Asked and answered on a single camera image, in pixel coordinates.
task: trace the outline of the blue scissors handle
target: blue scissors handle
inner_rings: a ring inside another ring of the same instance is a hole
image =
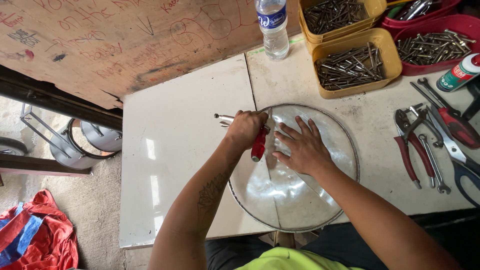
[[[470,196],[468,196],[468,194],[462,187],[462,183],[460,182],[460,178],[462,178],[462,176],[466,176],[470,179],[470,181],[472,181],[472,183],[477,187],[477,189],[480,190],[480,178],[478,177],[478,175],[480,175],[480,165],[468,158],[465,166],[453,160],[452,163],[455,172],[455,184],[458,190],[463,195],[463,197],[467,199],[467,201],[469,201],[475,207],[480,208],[480,204],[478,204],[476,201],[470,198]]]

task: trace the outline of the drum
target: drum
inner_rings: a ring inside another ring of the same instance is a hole
[[[80,128],[87,141],[98,150],[110,153],[121,150],[122,133],[85,121],[80,121]]]
[[[109,153],[108,155],[102,156],[100,153],[94,154],[94,149],[92,146],[88,145],[88,142],[80,133],[74,132],[73,130],[73,121],[72,118],[68,121],[67,125],[60,129],[58,135],[65,139],[65,142],[61,141],[57,136],[53,136],[50,140],[50,152],[52,156],[60,164],[72,168],[72,169],[87,169],[93,167],[102,160],[111,158],[115,156],[115,153]]]
[[[350,135],[338,120],[314,107],[286,103],[262,111],[269,113],[267,125],[271,128],[264,156],[258,163],[239,163],[229,181],[233,197],[252,218],[274,230],[300,233],[331,223],[342,209],[313,177],[296,173],[272,156],[274,151],[290,155],[273,131],[285,134],[278,127],[283,122],[301,132],[295,116],[305,122],[312,118],[334,163],[358,182],[359,160]]]

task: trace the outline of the forearm tattoo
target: forearm tattoo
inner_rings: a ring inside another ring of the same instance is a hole
[[[213,180],[208,182],[199,192],[197,226],[200,230],[206,230],[210,227],[218,205],[220,204],[225,186],[239,160],[240,157],[235,158],[224,172],[215,176]]]

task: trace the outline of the bottle cap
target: bottle cap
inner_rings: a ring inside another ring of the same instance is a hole
[[[480,67],[480,54],[477,54],[472,58],[472,64]]]

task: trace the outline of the white tile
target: white tile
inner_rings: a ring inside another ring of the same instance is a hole
[[[445,149],[431,147],[445,184],[452,189],[449,195],[439,194],[436,189],[430,188],[421,159],[413,146],[409,146],[413,167],[423,187],[418,190],[407,175],[398,145],[393,139],[398,136],[393,121],[395,110],[406,109],[420,102],[427,103],[409,82],[427,77],[434,86],[446,71],[415,77],[403,76],[381,90],[328,100],[319,94],[312,58],[302,35],[290,38],[290,54],[281,62],[270,61],[260,49],[246,53],[255,103],[259,110],[274,104],[293,102],[314,106],[333,115],[347,128],[357,147],[360,183],[406,214],[473,207],[455,186],[453,165]],[[441,95],[451,106],[461,111],[473,100],[466,89]],[[478,120],[480,114],[470,121],[477,129]],[[420,125],[415,133],[425,133],[429,140],[433,137],[424,125]],[[460,147],[475,161],[480,161],[480,151]],[[469,187],[469,192],[480,201],[480,192],[471,183],[464,187]],[[348,218],[345,214],[336,220],[346,221]]]
[[[255,110],[244,54],[126,96],[120,247],[151,245],[184,185],[226,129],[214,113]],[[240,166],[252,166],[248,155]],[[269,231],[225,190],[207,237]]]

